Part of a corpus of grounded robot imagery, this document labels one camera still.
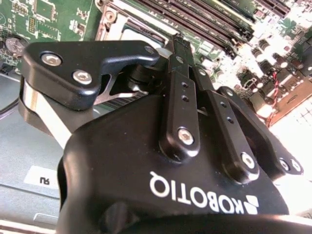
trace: gray surface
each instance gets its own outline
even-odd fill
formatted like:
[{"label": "gray surface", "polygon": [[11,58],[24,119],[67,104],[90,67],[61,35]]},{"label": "gray surface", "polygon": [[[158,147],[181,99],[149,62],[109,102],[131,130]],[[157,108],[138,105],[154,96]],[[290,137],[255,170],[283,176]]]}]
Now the gray surface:
[{"label": "gray surface", "polygon": [[[18,96],[19,89],[18,82],[0,75],[0,109]],[[56,170],[61,156],[57,142],[24,122],[17,110],[0,120],[0,219],[54,228],[59,213],[58,190],[23,181],[32,165]]]}]

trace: white label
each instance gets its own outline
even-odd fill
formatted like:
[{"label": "white label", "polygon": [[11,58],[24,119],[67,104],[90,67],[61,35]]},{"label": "white label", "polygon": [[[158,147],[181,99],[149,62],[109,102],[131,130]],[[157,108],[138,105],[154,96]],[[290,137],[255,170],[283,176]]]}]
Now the white label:
[{"label": "white label", "polygon": [[[226,195],[218,196],[215,192],[204,192],[199,187],[192,187],[190,190],[188,190],[184,183],[178,184],[174,180],[171,180],[169,183],[164,177],[157,175],[155,172],[150,172],[150,174],[152,175],[150,180],[150,189],[157,197],[165,198],[171,193],[171,199],[174,202],[179,202],[186,205],[194,204],[199,208],[209,207],[212,211],[217,213],[223,212],[225,214],[244,214],[246,211],[246,213],[250,215],[258,214],[257,208],[259,207],[259,202],[256,196],[246,195],[247,201],[242,202],[241,200],[228,197]],[[157,181],[164,185],[164,191],[158,191],[156,189],[155,183]],[[179,187],[181,188],[181,197],[176,198],[176,190]],[[196,200],[196,193],[202,197],[200,201]]]},{"label": "white label", "polygon": [[24,179],[24,183],[50,189],[59,189],[57,171],[38,166],[31,166]]}]

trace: sticker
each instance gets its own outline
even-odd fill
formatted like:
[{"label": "sticker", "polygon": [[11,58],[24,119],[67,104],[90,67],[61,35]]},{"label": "sticker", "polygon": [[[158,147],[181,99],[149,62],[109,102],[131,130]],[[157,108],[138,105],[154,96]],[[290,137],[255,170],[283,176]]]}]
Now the sticker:
[{"label": "sticker", "polygon": [[57,171],[38,166],[31,166],[24,183],[59,189]]}]

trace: robotiq logo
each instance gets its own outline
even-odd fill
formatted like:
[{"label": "robotiq logo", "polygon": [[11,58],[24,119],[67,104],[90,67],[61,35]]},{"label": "robotiq logo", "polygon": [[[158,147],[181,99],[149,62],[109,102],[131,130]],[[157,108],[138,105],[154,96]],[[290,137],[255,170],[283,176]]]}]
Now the robotiq logo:
[{"label": "robotiq logo", "polygon": [[[246,212],[250,215],[258,214],[257,208],[259,207],[259,202],[256,196],[246,195],[247,201],[242,202],[241,200],[228,197],[226,195],[217,195],[216,193],[210,191],[205,193],[199,187],[192,187],[189,191],[187,191],[184,183],[177,186],[174,180],[171,180],[169,183],[164,177],[157,175],[155,172],[150,172],[150,174],[152,175],[150,188],[152,193],[157,197],[165,198],[171,194],[172,201],[186,205],[194,204],[199,208],[206,208],[209,206],[211,210],[217,213],[245,214]],[[162,183],[162,189],[160,189],[159,186],[157,186],[157,189],[156,183],[159,185]],[[177,187],[181,188],[180,197],[177,197],[176,195]]]}]

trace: red wire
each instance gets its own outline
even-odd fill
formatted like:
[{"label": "red wire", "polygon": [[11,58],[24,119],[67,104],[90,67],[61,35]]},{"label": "red wire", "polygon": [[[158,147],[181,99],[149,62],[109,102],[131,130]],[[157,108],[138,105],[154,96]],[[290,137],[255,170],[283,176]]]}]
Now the red wire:
[{"label": "red wire", "polygon": [[279,81],[277,79],[277,73],[276,72],[273,73],[273,81],[274,81],[274,85],[275,85],[274,102],[273,102],[273,105],[272,105],[272,112],[271,112],[270,116],[267,119],[267,126],[268,127],[271,126],[271,122],[272,122],[272,119],[273,119],[273,116],[274,116],[274,108],[275,108],[275,106],[277,104],[277,95],[278,95]]}]

